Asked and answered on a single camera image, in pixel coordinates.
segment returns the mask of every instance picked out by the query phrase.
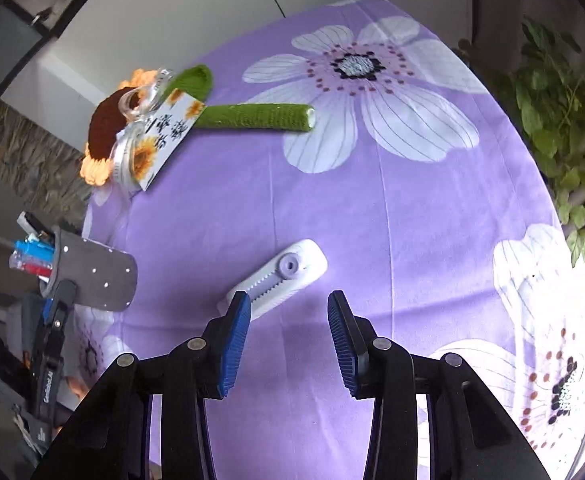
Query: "silver screw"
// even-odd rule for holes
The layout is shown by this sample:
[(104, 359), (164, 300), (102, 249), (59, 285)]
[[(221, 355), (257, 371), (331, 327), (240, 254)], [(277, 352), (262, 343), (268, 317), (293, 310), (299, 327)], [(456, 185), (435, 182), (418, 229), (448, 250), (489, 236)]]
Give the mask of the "silver screw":
[(372, 342), (372, 346), (379, 350), (390, 350), (392, 341), (387, 337), (378, 337)]
[(193, 337), (188, 341), (188, 348), (191, 350), (202, 350), (206, 348), (206, 340), (201, 337)]
[(447, 354), (446, 355), (446, 362), (450, 366), (461, 366), (461, 364), (463, 363), (463, 359), (461, 358), (460, 355), (457, 355), (457, 354)]
[(119, 357), (117, 357), (117, 364), (121, 368), (125, 368), (127, 366), (130, 366), (131, 364), (133, 364), (133, 362), (134, 362), (134, 356), (132, 354), (121, 354)]

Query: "gray polka dot pencil cup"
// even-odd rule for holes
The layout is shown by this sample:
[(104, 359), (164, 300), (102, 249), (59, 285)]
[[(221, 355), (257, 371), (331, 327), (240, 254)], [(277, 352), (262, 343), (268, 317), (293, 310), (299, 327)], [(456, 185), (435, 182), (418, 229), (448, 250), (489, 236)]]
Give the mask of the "gray polka dot pencil cup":
[(55, 226), (54, 259), (42, 296), (50, 298), (61, 280), (77, 285), (76, 303), (99, 310), (125, 310), (137, 289), (137, 262), (131, 254), (87, 240)]

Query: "white box cutter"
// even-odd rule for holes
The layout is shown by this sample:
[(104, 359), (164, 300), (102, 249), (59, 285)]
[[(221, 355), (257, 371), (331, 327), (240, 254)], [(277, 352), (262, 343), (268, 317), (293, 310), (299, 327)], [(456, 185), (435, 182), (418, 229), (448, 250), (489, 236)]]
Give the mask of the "white box cutter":
[(283, 303), (298, 290), (318, 280), (328, 268), (321, 249), (313, 240), (301, 240), (282, 252), (257, 270), (249, 278), (235, 286), (221, 301), (218, 309), (222, 315), (237, 290), (244, 290), (250, 296), (254, 321), (269, 310)]

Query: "floral tablecloth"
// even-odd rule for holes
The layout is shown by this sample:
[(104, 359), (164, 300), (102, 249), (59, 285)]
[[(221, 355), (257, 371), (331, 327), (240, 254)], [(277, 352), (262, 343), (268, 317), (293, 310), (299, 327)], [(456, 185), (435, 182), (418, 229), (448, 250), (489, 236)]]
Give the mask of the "floral tablecloth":
[[(139, 283), (121, 314), (78, 308), (84, 379), (199, 335), (232, 286), (312, 238), (328, 271), (252, 324), (236, 387), (207, 404), (220, 480), (361, 478), (372, 403), (341, 382), (325, 312), (337, 288), (412, 353), (464, 356), (563, 479), (585, 429), (583, 310), (543, 181), (472, 72), (387, 0), (303, 12), (201, 62), (209, 104), (312, 104), (317, 126), (194, 129), (129, 211), (109, 187), (93, 194), (84, 235), (114, 230)], [(424, 444), (425, 399), (418, 417)]]

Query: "blue pen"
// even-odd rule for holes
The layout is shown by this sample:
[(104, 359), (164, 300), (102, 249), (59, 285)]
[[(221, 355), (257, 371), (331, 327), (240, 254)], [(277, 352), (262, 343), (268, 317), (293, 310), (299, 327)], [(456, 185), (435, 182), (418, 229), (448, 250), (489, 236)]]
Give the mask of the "blue pen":
[(15, 249), (23, 254), (34, 256), (44, 262), (52, 262), (54, 257), (54, 249), (46, 244), (40, 242), (15, 242)]

